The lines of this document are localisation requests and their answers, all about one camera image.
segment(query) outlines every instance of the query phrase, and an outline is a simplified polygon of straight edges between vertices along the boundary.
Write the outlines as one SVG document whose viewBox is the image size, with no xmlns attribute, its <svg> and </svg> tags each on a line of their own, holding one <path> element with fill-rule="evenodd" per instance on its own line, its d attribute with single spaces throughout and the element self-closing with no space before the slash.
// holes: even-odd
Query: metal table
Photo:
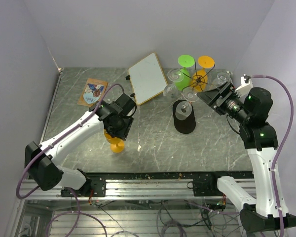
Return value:
<svg viewBox="0 0 296 237">
<path fill-rule="evenodd" d="M 213 70 L 209 81 L 222 70 Z M 54 94 L 44 129 L 47 140 L 79 119 L 87 110 L 78 105 L 88 78 L 120 83 L 128 95 L 133 93 L 125 68 L 64 68 Z M 118 87 L 105 98 L 118 98 Z M 125 142 L 125 150 L 114 154 L 102 133 L 78 146 L 63 166 L 85 172 L 186 172 L 215 170 L 252 170 L 243 142 L 219 116 L 202 101 L 193 103 L 196 128 L 188 135 L 174 128 L 172 104 L 160 94 L 140 105 Z"/>
</svg>

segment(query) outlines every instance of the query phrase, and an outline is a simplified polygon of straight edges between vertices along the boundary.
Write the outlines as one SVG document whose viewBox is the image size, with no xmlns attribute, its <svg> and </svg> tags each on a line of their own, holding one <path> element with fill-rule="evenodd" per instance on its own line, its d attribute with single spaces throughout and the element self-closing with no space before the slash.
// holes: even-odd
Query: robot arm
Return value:
<svg viewBox="0 0 296 237">
<path fill-rule="evenodd" d="M 25 149 L 25 166 L 38 153 L 47 151 L 30 167 L 29 174 L 44 191 L 58 184 L 73 188 L 80 195 L 86 195 L 92 189 L 91 180 L 81 170 L 62 167 L 64 159 L 75 147 L 103 129 L 113 138 L 126 140 L 133 122 L 133 118 L 128 114 L 135 106 L 135 102 L 129 96 L 122 94 L 110 104 L 102 102 L 96 112 L 94 111 L 96 105 L 93 105 L 75 123 L 39 146 L 31 142 Z M 53 146 L 53 142 L 58 139 L 60 142 Z"/>
<path fill-rule="evenodd" d="M 241 78 L 241 84 L 235 89 L 227 82 L 197 95 L 219 115 L 227 114 L 240 123 L 239 134 L 252 163 L 257 198 L 250 196 L 229 176 L 220 177 L 217 187 L 240 211 L 241 223 L 247 232 L 278 230 L 279 212 L 271 176 L 275 172 L 285 228 L 294 227 L 296 217 L 289 214 L 285 204 L 277 166 L 271 170 L 278 148 L 275 129 L 266 122 L 273 104 L 271 94 L 263 88 L 252 88 L 250 77 L 246 75 Z M 239 98 L 247 93 L 242 103 Z"/>
</svg>

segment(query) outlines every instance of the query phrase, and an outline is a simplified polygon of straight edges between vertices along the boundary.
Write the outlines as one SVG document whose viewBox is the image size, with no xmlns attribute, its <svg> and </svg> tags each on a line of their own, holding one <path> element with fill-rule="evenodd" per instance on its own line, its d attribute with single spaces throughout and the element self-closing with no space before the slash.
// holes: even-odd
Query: white board with wooden frame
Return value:
<svg viewBox="0 0 296 237">
<path fill-rule="evenodd" d="M 137 105 L 141 105 L 163 92 L 167 85 L 159 60 L 150 54 L 128 69 Z"/>
</svg>

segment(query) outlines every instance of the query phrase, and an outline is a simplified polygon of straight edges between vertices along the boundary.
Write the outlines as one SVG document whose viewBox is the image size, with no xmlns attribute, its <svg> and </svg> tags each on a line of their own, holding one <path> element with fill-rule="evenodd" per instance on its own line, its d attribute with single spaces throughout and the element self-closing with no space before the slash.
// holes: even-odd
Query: wire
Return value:
<svg viewBox="0 0 296 237">
<path fill-rule="evenodd" d="M 174 220 L 174 219 L 173 219 L 172 216 L 170 215 L 168 209 L 162 204 L 161 207 L 160 207 L 160 212 L 159 212 L 158 214 L 159 214 L 159 219 L 160 219 L 161 223 L 162 223 L 163 225 L 165 225 L 165 223 L 164 223 L 164 222 L 162 221 L 162 219 L 161 219 L 161 211 L 162 211 L 163 208 L 166 210 L 166 212 L 168 213 L 168 215 L 169 215 L 169 217 L 171 218 L 171 220 Z M 181 225 L 182 225 L 182 227 L 184 227 L 184 228 L 189 228 L 189 227 L 194 227 L 194 226 L 205 226 L 205 225 L 198 225 L 199 223 L 202 223 L 202 222 L 204 222 L 204 220 L 198 221 L 198 222 L 196 222 L 196 223 L 194 223 L 194 224 L 192 224 L 192 225 L 187 225 L 187 224 L 181 224 Z"/>
<path fill-rule="evenodd" d="M 239 229 L 240 227 L 242 227 L 242 226 L 238 226 L 238 227 L 237 227 L 236 229 L 234 229 L 232 232 L 235 232 L 235 231 L 236 231 L 237 229 Z"/>
<path fill-rule="evenodd" d="M 117 220 L 115 220 L 110 214 L 108 214 L 102 207 L 100 207 L 99 205 L 95 204 L 98 208 L 100 208 L 102 211 L 104 211 L 108 216 L 110 216 L 117 224 L 118 226 L 123 230 L 123 233 L 125 233 L 124 228 L 119 224 L 119 222 Z"/>
<path fill-rule="evenodd" d="M 227 221 L 227 220 L 225 219 L 225 224 L 223 225 L 224 228 L 219 228 L 219 227 L 217 227 L 216 225 L 215 225 L 215 228 L 216 228 L 216 229 L 219 229 L 219 230 L 225 230 L 225 229 L 227 228 L 227 224 L 228 224 L 229 222 L 235 220 L 236 218 L 238 218 L 238 216 L 239 216 L 239 215 L 237 215 L 237 216 L 235 216 L 235 217 L 231 217 L 231 216 L 229 216 L 229 217 L 231 217 L 231 219 L 230 219 L 229 221 Z"/>
<path fill-rule="evenodd" d="M 219 214 L 219 215 L 238 215 L 239 214 L 239 212 L 220 212 L 220 211 L 215 211 L 215 210 L 209 209 L 208 207 L 204 207 L 204 206 L 201 206 L 199 204 L 196 204 L 194 202 L 190 202 L 190 201 L 187 201 L 187 200 L 185 200 L 185 202 L 186 203 L 189 203 L 190 205 L 197 206 L 199 208 L 208 210 L 210 212 L 213 212 L 213 213 L 216 213 L 216 214 Z"/>
<path fill-rule="evenodd" d="M 99 100 L 99 102 L 96 104 L 95 109 L 93 110 L 92 113 L 90 113 L 90 115 L 85 118 L 83 121 L 81 121 L 80 124 L 77 124 L 76 126 L 74 126 L 73 128 L 71 128 L 70 130 L 68 130 L 66 133 L 64 133 L 62 136 L 60 136 L 58 139 L 56 139 L 51 145 L 47 146 L 45 149 L 43 149 L 40 153 L 38 153 L 25 167 L 25 169 L 23 170 L 22 176 L 18 181 L 18 184 L 16 186 L 16 191 L 15 194 L 19 199 L 25 199 L 27 198 L 29 195 L 31 195 L 35 190 L 37 190 L 39 188 L 39 186 L 36 186 L 35 188 L 33 188 L 31 191 L 29 191 L 27 194 L 25 194 L 24 196 L 22 196 L 20 194 L 20 188 L 22 185 L 22 181 L 23 179 L 25 179 L 25 177 L 27 176 L 27 172 L 29 171 L 30 167 L 34 164 L 34 162 L 36 162 L 36 160 L 38 158 L 40 158 L 44 153 L 46 153 L 47 151 L 49 151 L 50 149 L 52 149 L 56 144 L 58 144 L 60 141 L 62 141 L 65 137 L 67 137 L 69 134 L 71 134 L 73 131 L 75 131 L 77 128 L 79 128 L 81 126 L 81 124 L 86 123 L 90 118 L 92 118 L 95 115 L 95 112 L 97 111 L 98 107 L 100 106 L 101 102 L 103 101 L 104 97 L 106 96 L 106 94 L 114 87 L 114 86 L 120 86 L 122 89 L 122 92 L 124 93 L 124 88 L 122 87 L 121 84 L 113 84 L 112 86 L 110 86 L 107 91 L 104 93 L 103 97 Z"/>
<path fill-rule="evenodd" d="M 178 227 L 179 231 L 180 231 L 180 237 L 186 237 L 186 232 L 185 230 L 183 229 L 182 225 L 178 222 L 178 221 L 175 221 L 175 220 L 171 220 L 171 221 L 168 221 L 163 227 L 162 227 L 162 230 L 161 230 L 161 236 L 163 237 L 164 234 L 166 233 L 167 229 L 169 227 Z"/>
<path fill-rule="evenodd" d="M 74 196 L 74 198 L 75 198 L 75 201 L 76 201 L 76 203 L 77 203 L 77 208 L 78 208 L 78 215 L 77 215 L 77 218 L 76 218 L 76 220 L 75 220 L 75 222 L 74 222 L 73 227 L 70 229 L 70 231 L 68 232 L 68 234 L 66 234 L 65 237 L 68 237 L 68 236 L 72 233 L 72 231 L 74 231 L 75 227 L 76 227 L 77 224 L 78 224 L 79 217 L 80 217 L 80 203 L 79 203 L 79 200 L 78 200 L 77 194 L 75 194 L 74 190 L 71 189 L 71 188 L 68 188 L 68 190 L 73 194 L 73 196 Z M 64 215 L 64 213 L 61 213 L 61 214 L 57 215 L 56 217 L 54 217 L 53 219 L 51 219 L 51 221 L 48 223 L 48 225 L 47 225 L 47 227 L 46 227 L 46 236 L 49 236 L 49 229 L 50 229 L 50 226 L 51 226 L 51 224 L 53 223 L 53 221 L 54 221 L 56 218 L 58 218 L 59 216 Z"/>
<path fill-rule="evenodd" d="M 89 205 L 92 205 L 93 204 L 92 203 L 92 196 L 93 196 L 93 189 L 91 189 L 91 191 L 90 191 L 90 196 L 89 196 L 89 199 L 88 199 Z"/>
<path fill-rule="evenodd" d="M 28 230 L 28 228 L 23 229 L 20 233 L 18 233 L 18 235 L 25 232 L 25 231 L 27 231 L 27 230 Z"/>
<path fill-rule="evenodd" d="M 204 81 L 202 81 L 202 79 L 204 78 L 204 77 L 206 77 L 213 69 L 215 68 L 215 64 L 214 64 L 214 66 L 208 71 L 208 73 L 206 73 L 204 76 L 200 76 L 200 78 L 197 78 L 197 79 L 200 79 L 201 80 L 201 82 L 202 83 L 205 83 L 205 84 L 210 84 L 210 83 L 207 83 L 207 82 L 204 82 Z"/>
<path fill-rule="evenodd" d="M 32 227 L 31 227 L 31 225 L 28 224 L 28 223 L 25 223 L 25 226 L 28 226 L 29 227 L 29 229 L 30 229 L 30 235 L 32 235 Z"/>
<path fill-rule="evenodd" d="M 233 126 L 231 126 L 231 124 L 230 124 L 230 122 L 228 120 L 228 117 L 230 117 L 230 115 L 226 115 L 226 119 L 227 119 L 227 122 L 228 122 L 231 130 L 234 131 L 235 133 L 237 133 L 238 135 L 240 135 L 240 132 L 238 132 L 236 129 L 233 128 Z"/>
<path fill-rule="evenodd" d="M 125 231 L 124 228 L 119 224 L 119 222 L 117 220 L 115 220 L 108 212 L 106 212 L 101 206 L 99 206 L 97 204 L 95 204 L 95 205 L 97 207 L 99 207 L 102 211 L 104 211 L 107 215 L 109 215 L 118 224 L 118 226 L 123 230 L 123 231 L 116 232 L 114 235 L 118 235 L 118 234 L 124 233 L 126 237 L 127 237 L 126 234 L 131 234 L 133 236 L 137 236 L 138 237 L 138 235 L 136 233 L 133 233 L 133 232 L 130 232 L 130 231 Z"/>
<path fill-rule="evenodd" d="M 105 206 L 107 206 L 107 205 L 109 205 L 109 204 L 111 204 L 111 203 L 113 203 L 113 202 L 116 202 L 116 201 L 110 201 L 110 202 L 107 203 L 107 204 L 104 204 L 104 205 L 100 204 L 99 206 L 100 206 L 100 207 L 105 207 Z"/>
<path fill-rule="evenodd" d="M 118 232 L 116 232 L 115 234 L 111 235 L 111 237 L 113 237 L 113 236 L 115 236 L 115 235 L 119 235 L 119 234 L 130 234 L 130 235 L 133 235 L 133 236 L 139 237 L 137 234 L 132 233 L 132 232 L 129 232 L 129 231 L 118 231 Z"/>
<path fill-rule="evenodd" d="M 73 194 L 73 196 L 74 196 L 74 198 L 75 198 L 75 200 L 76 200 L 76 203 L 77 203 L 78 211 L 65 211 L 65 212 L 60 213 L 59 215 L 55 216 L 53 219 L 51 219 L 51 221 L 48 223 L 48 225 L 47 225 L 47 227 L 46 227 L 46 236 L 49 236 L 49 229 L 50 229 L 50 226 L 51 226 L 51 224 L 53 223 L 53 221 L 55 221 L 58 217 L 63 216 L 63 215 L 67 215 L 67 214 L 77 214 L 77 219 L 76 219 L 76 221 L 75 221 L 73 227 L 70 229 L 70 231 L 68 232 L 68 234 L 65 235 L 65 237 L 68 237 L 68 236 L 72 233 L 72 231 L 76 228 L 77 223 L 78 223 L 78 221 L 79 221 L 79 217 L 80 217 L 80 215 L 84 215 L 84 216 L 91 217 L 92 219 L 94 219 L 94 220 L 96 220 L 97 222 L 99 222 L 100 225 L 102 226 L 103 230 L 104 230 L 105 236 L 108 237 L 107 230 L 105 229 L 105 226 L 103 225 L 103 223 L 102 223 L 98 218 L 96 218 L 96 217 L 94 217 L 94 216 L 91 216 L 91 215 L 89 215 L 89 214 L 87 214 L 87 213 L 83 213 L 83 212 L 81 212 L 81 211 L 80 211 L 80 203 L 79 203 L 79 200 L 78 200 L 78 197 L 77 197 L 76 193 L 75 193 L 74 190 L 71 189 L 71 188 L 67 188 L 67 189 Z"/>
<path fill-rule="evenodd" d="M 283 218 L 283 213 L 281 210 L 281 201 L 280 201 L 280 195 L 278 192 L 278 188 L 277 188 L 277 183 L 276 183 L 276 177 L 275 177 L 275 166 L 276 166 L 276 162 L 277 159 L 282 151 L 282 148 L 286 142 L 286 139 L 288 137 L 288 134 L 290 133 L 290 130 L 292 128 L 292 124 L 293 124 L 293 118 L 294 118 L 294 103 L 293 103 L 293 99 L 292 96 L 290 94 L 290 92 L 288 91 L 287 87 L 277 78 L 271 77 L 271 76 L 267 76 L 267 75 L 253 75 L 252 78 L 268 78 L 271 80 L 276 81 L 277 83 L 279 83 L 282 88 L 285 90 L 287 97 L 290 101 L 290 107 L 291 107 L 291 114 L 290 114 L 290 121 L 287 127 L 287 130 L 285 132 L 284 138 L 280 144 L 280 146 L 277 149 L 277 152 L 275 154 L 275 157 L 273 159 L 272 165 L 271 165 L 271 171 L 272 171 L 272 181 L 273 181 L 273 187 L 274 187 L 274 193 L 275 193 L 275 199 L 276 199 L 276 205 L 277 205 L 277 209 L 278 209 L 278 214 L 280 217 L 280 227 L 281 227 L 281 231 L 280 231 L 280 237 L 284 236 L 284 218 Z"/>
</svg>

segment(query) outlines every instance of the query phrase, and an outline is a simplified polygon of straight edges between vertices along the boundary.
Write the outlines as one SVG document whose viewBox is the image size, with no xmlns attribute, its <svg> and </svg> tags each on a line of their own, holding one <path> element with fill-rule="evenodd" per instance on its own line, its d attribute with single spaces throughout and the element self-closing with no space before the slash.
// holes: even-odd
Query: white backdrop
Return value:
<svg viewBox="0 0 296 237">
<path fill-rule="evenodd" d="M 230 71 L 274 0 L 25 0 L 59 67 L 131 67 L 156 52 L 213 57 Z"/>
<path fill-rule="evenodd" d="M 280 79 L 292 94 L 295 117 L 292 131 L 279 157 L 279 171 L 286 204 L 296 215 L 296 0 L 276 0 L 235 71 L 241 74 L 267 74 Z M 279 142 L 286 131 L 290 105 L 284 90 L 269 79 L 253 79 L 255 86 L 268 89 L 273 107 L 269 123 L 275 127 Z M 296 237 L 296 228 L 290 229 Z"/>
<path fill-rule="evenodd" d="M 58 74 L 23 1 L 0 0 L 0 237 L 16 200 L 25 146 L 39 142 Z"/>
</svg>

